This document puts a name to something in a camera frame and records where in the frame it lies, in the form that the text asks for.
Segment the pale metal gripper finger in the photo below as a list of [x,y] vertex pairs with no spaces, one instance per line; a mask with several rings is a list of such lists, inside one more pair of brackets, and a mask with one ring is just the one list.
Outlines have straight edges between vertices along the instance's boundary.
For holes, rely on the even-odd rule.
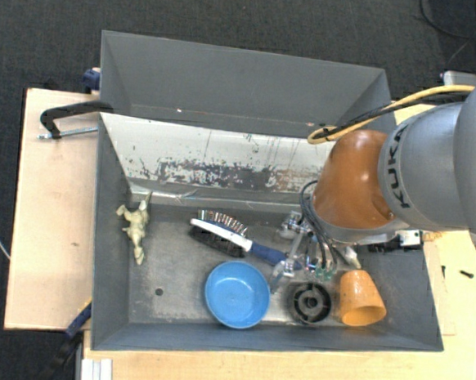
[[297,233],[292,239],[292,243],[290,245],[290,250],[287,255],[287,261],[288,262],[296,262],[298,260],[298,257],[300,255],[299,250],[301,243],[304,239],[304,234],[303,233]]
[[278,289],[286,286],[295,277],[295,264],[288,260],[280,261],[275,265],[269,279],[271,293],[276,293]]

